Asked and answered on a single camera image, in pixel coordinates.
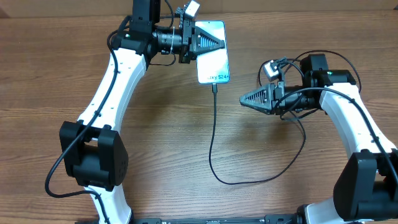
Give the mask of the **Galaxy smartphone with teal screen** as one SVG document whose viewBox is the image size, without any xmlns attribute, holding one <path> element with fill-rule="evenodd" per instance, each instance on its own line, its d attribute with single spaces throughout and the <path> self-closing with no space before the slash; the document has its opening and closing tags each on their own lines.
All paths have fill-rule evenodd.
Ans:
<svg viewBox="0 0 398 224">
<path fill-rule="evenodd" d="M 218 38 L 225 40 L 225 48 L 197 56 L 197 77 L 201 84 L 228 83 L 229 61 L 225 24 L 223 21 L 196 21 L 201 27 Z"/>
</svg>

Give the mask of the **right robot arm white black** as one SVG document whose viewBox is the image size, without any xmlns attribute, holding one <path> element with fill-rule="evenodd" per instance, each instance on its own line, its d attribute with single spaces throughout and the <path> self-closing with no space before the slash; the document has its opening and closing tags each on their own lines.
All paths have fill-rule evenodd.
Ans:
<svg viewBox="0 0 398 224">
<path fill-rule="evenodd" d="M 365 223 L 397 218 L 397 147 L 382 133 L 361 100 L 355 68 L 332 70 L 323 50 L 262 64 L 269 80 L 240 97 L 243 106 L 283 117 L 323 110 L 346 149 L 348 162 L 331 198 L 300 206 L 267 223 Z"/>
</svg>

